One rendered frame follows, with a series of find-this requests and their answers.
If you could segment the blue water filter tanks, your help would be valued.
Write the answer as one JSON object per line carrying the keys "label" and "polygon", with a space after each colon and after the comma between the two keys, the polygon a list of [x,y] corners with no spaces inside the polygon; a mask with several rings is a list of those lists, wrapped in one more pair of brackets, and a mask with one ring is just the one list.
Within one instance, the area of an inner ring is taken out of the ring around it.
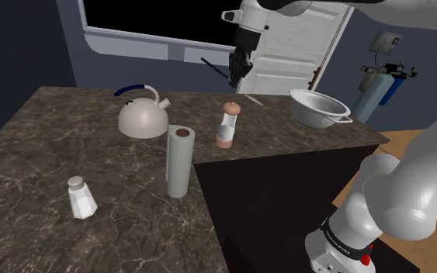
{"label": "blue water filter tanks", "polygon": [[416,78],[416,67],[406,69],[403,62],[385,63],[382,67],[361,67],[366,74],[359,84],[360,95],[352,108],[352,116],[366,123],[377,106],[386,105],[407,78]]}

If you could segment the white panel door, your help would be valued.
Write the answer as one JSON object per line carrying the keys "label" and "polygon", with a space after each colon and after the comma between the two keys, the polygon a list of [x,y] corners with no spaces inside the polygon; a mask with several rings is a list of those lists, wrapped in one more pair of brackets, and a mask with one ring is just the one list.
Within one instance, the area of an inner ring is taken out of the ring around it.
{"label": "white panel door", "polygon": [[253,68],[237,92],[288,95],[314,90],[347,26],[354,8],[344,3],[301,0],[268,13]]}

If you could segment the white paper towel roll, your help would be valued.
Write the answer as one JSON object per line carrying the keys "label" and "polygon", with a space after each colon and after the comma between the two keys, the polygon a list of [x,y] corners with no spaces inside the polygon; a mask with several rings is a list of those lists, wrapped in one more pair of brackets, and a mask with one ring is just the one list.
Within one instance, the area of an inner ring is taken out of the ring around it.
{"label": "white paper towel roll", "polygon": [[165,180],[172,198],[181,198],[188,192],[195,137],[189,127],[168,125]]}

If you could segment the white framed window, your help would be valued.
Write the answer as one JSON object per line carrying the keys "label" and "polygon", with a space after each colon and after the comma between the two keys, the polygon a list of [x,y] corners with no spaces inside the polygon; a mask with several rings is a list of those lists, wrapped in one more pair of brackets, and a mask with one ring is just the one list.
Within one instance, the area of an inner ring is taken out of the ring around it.
{"label": "white framed window", "polygon": [[229,54],[234,51],[231,46],[89,26],[83,0],[77,3],[85,41],[99,54],[196,64],[205,58],[212,64],[227,66]]}

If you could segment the white salt shaker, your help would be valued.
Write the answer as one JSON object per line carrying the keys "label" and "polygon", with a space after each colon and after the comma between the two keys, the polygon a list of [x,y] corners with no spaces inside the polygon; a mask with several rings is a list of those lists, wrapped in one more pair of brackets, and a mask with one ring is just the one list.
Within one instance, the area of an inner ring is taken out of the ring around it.
{"label": "white salt shaker", "polygon": [[98,206],[82,176],[68,179],[68,194],[75,219],[86,219],[97,210]]}

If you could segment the silver metal pot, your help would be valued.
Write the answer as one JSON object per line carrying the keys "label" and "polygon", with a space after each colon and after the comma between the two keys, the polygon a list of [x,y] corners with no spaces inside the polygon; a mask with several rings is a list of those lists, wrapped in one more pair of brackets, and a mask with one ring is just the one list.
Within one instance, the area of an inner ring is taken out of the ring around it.
{"label": "silver metal pot", "polygon": [[289,90],[294,119],[313,129],[325,129],[333,124],[352,123],[348,106],[327,95],[306,89]]}

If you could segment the grey wall box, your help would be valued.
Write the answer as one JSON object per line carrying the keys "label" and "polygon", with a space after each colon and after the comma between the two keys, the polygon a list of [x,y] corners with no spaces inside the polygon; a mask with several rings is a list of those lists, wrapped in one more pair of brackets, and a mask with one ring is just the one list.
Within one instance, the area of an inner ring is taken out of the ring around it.
{"label": "grey wall box", "polygon": [[395,46],[402,39],[403,35],[387,31],[379,31],[369,47],[369,52],[375,54],[391,55]]}

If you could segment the wooden pepper mill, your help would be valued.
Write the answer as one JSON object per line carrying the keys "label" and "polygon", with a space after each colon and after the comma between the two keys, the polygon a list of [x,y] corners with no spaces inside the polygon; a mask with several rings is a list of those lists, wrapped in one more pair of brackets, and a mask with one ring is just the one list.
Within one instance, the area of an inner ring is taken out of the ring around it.
{"label": "wooden pepper mill", "polygon": [[223,105],[223,119],[218,127],[215,144],[219,148],[227,149],[232,146],[235,123],[241,112],[241,107],[236,102],[226,102]]}

